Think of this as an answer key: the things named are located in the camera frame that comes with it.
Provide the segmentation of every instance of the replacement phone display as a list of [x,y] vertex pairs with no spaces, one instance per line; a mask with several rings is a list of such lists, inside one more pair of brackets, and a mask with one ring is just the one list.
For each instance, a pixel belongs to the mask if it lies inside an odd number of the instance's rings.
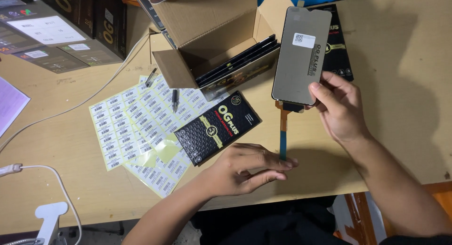
[[227,66],[226,68],[220,70],[216,74],[212,75],[210,78],[207,78],[205,81],[200,82],[199,86],[203,87],[205,85],[208,85],[212,81],[222,78],[223,76],[228,75],[228,74],[242,68],[246,64],[257,60],[260,57],[263,57],[265,54],[268,54],[271,51],[273,51],[274,49],[279,48],[279,46],[280,46],[280,44],[278,44],[277,40],[275,39],[275,40],[271,41],[270,43],[254,50],[252,53],[242,57],[241,59],[238,59],[234,63],[229,63],[229,66]]
[[308,86],[320,81],[331,13],[308,11],[291,6],[287,9],[281,50],[273,83],[275,100],[313,105]]
[[251,46],[250,48],[246,49],[245,51],[241,52],[240,54],[232,57],[228,61],[224,62],[222,65],[218,66],[217,68],[211,70],[210,72],[201,75],[200,77],[196,78],[196,83],[200,85],[202,82],[205,82],[206,80],[209,80],[210,78],[213,78],[212,76],[218,73],[219,71],[225,69],[228,67],[229,64],[234,63],[238,60],[240,60],[243,57],[246,57],[246,55],[258,50],[259,48],[271,43],[275,39],[275,34],[269,36],[268,38],[260,41],[259,43]]

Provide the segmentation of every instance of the desk surface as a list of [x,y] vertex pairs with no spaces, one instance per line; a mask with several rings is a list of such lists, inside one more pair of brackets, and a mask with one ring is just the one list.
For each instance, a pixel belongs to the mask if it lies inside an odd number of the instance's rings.
[[[423,184],[445,181],[452,170],[451,1],[337,3],[368,126]],[[129,36],[136,42],[146,32],[148,20],[144,13],[130,11],[134,28]],[[149,74],[149,49],[148,41],[121,74],[86,104],[21,132],[1,153],[0,166],[54,167],[82,224],[141,217],[160,198],[122,167],[106,172],[88,106],[133,86],[140,74]],[[119,66],[54,74],[12,55],[0,58],[1,76],[31,97],[0,143],[26,124],[79,104]],[[279,111],[270,96],[272,83],[270,71],[240,87],[263,122],[238,141],[274,151],[279,147]],[[288,181],[268,184],[251,195],[215,198],[204,209],[366,190],[346,153],[324,132],[316,110],[291,113],[288,126],[287,155],[301,162]],[[178,187],[215,159],[191,166]],[[2,177],[0,194],[0,234],[38,230],[42,220],[34,216],[36,207],[65,200],[54,174],[36,168]],[[60,225],[76,225],[70,211]]]

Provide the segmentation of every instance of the pen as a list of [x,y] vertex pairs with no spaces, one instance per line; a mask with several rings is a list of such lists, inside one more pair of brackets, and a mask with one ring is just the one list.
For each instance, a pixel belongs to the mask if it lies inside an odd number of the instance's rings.
[[145,82],[146,87],[149,88],[149,87],[151,87],[152,84],[154,83],[155,78],[153,78],[153,77],[154,77],[154,73],[155,73],[156,70],[157,70],[157,68],[155,68],[154,70],[152,70],[152,72],[150,73],[149,77],[147,78],[147,80],[146,80],[146,82]]
[[178,106],[178,102],[179,102],[178,93],[179,92],[177,89],[173,90],[173,98],[171,100],[171,109],[173,110],[173,113],[175,113],[177,111],[177,106]]

